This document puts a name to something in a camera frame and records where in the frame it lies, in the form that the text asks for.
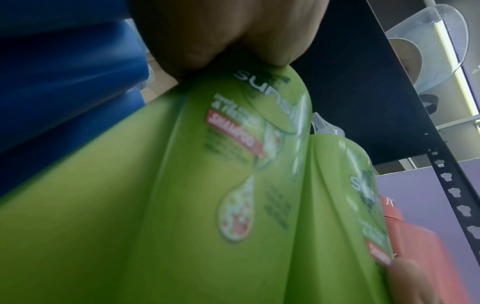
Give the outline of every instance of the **metal rack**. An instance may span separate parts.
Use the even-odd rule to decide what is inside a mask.
[[[480,197],[431,121],[367,1],[331,1],[312,46],[292,66],[310,92],[313,110],[340,126],[374,164],[428,155],[480,264],[480,239],[472,233],[480,227]],[[470,216],[461,212],[465,208]]]

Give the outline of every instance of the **hand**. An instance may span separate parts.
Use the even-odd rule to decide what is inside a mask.
[[[230,47],[283,66],[312,43],[329,0],[128,0],[148,49],[170,75],[204,68]]]
[[[424,272],[409,260],[395,259],[387,278],[394,304],[442,304]]]

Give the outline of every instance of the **transparent plastic lid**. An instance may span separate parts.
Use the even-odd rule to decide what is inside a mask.
[[[469,32],[462,14],[439,4],[386,32],[418,93],[448,79],[467,54]]]
[[[342,129],[328,123],[317,112],[312,114],[311,124],[315,134],[333,134],[345,137],[345,132]]]

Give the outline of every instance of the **red container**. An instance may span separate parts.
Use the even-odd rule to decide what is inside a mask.
[[[380,196],[380,202],[394,254],[416,262],[444,304],[470,304],[440,237],[430,230],[404,222],[392,199]]]

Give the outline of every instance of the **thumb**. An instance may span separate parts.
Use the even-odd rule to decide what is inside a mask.
[[[394,304],[441,304],[425,273],[412,261],[393,260],[387,278]]]

